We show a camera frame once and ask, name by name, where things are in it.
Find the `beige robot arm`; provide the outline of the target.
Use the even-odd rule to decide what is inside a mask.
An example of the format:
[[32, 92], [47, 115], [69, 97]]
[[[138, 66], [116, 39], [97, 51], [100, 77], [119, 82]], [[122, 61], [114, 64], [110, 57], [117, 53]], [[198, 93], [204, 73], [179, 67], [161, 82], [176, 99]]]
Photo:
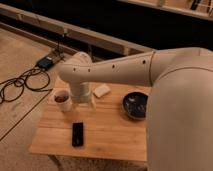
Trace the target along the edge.
[[148, 171], [213, 171], [213, 50], [155, 50], [102, 62], [78, 52], [60, 78], [77, 103], [91, 82], [147, 86]]

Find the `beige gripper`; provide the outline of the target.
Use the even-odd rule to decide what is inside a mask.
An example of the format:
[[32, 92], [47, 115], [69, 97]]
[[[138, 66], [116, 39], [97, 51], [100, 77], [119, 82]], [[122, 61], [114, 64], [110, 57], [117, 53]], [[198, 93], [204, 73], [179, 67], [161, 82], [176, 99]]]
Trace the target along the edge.
[[96, 108], [94, 99], [91, 99], [91, 90], [88, 82], [70, 85], [71, 99], [74, 103], [88, 103], [92, 109]]

